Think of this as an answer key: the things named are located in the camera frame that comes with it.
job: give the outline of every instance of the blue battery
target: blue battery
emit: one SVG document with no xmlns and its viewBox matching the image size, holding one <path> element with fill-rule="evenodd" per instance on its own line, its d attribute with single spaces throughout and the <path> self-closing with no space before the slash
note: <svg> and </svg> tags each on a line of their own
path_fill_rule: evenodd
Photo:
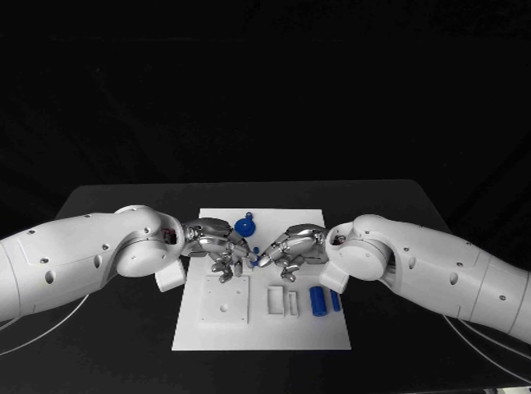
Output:
<svg viewBox="0 0 531 394">
<path fill-rule="evenodd" d="M 310 305 L 313 306 L 313 315 L 317 317 L 327 315 L 327 303 L 325 302 L 325 289 L 320 286 L 310 288 Z"/>
<path fill-rule="evenodd" d="M 332 290 L 330 291 L 330 298 L 333 299 L 333 308 L 336 312 L 340 312 L 340 300 L 339 300 L 339 293 Z"/>
</svg>

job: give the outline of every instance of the robotic hand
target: robotic hand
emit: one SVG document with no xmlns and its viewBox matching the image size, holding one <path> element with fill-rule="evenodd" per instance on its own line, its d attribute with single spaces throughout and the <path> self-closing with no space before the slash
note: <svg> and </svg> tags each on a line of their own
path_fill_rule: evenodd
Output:
<svg viewBox="0 0 531 394">
<path fill-rule="evenodd" d="M 381 281 L 420 306 L 506 332 L 531 344 L 531 272 L 463 238 L 378 215 L 326 231 L 291 227 L 263 252 L 260 267 L 284 266 L 296 281 L 304 263 L 326 263 L 322 284 L 343 293 L 349 277 Z"/>
<path fill-rule="evenodd" d="M 257 261 L 228 222 L 181 223 L 133 205 L 116 213 L 57 220 L 0 240 L 0 322 L 57 308 L 103 289 L 117 275 L 156 274 L 160 291 L 186 282 L 181 255 L 209 254 L 221 282 Z"/>
</svg>

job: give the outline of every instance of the table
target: table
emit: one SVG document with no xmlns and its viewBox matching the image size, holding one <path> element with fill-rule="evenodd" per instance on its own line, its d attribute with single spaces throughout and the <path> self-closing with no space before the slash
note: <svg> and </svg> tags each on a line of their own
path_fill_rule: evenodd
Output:
<svg viewBox="0 0 531 394">
<path fill-rule="evenodd" d="M 202 207 L 320 208 L 327 227 L 375 213 L 448 231 L 411 180 L 83 186 L 57 218 L 133 204 L 181 221 L 198 218 Z M 444 317 L 381 282 L 350 278 L 343 294 L 352 351 L 173 352 L 182 295 L 182 287 L 162 293 L 153 276 L 116 277 L 58 330 L 0 357 L 0 392 L 469 392 L 525 385 L 474 352 Z M 0 333 L 0 350 L 52 327 L 76 305 L 25 317 Z M 523 342 L 483 331 L 530 354 Z M 531 380 L 531 361 L 464 333 Z"/>
</svg>

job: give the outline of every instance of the black backdrop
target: black backdrop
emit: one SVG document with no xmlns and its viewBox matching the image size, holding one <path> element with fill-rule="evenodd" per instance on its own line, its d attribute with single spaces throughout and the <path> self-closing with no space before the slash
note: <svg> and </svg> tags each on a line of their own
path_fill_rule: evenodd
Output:
<svg viewBox="0 0 531 394">
<path fill-rule="evenodd" d="M 531 270 L 531 2 L 448 3 L 0 24 L 0 238 L 80 185 L 410 178 Z"/>
</svg>

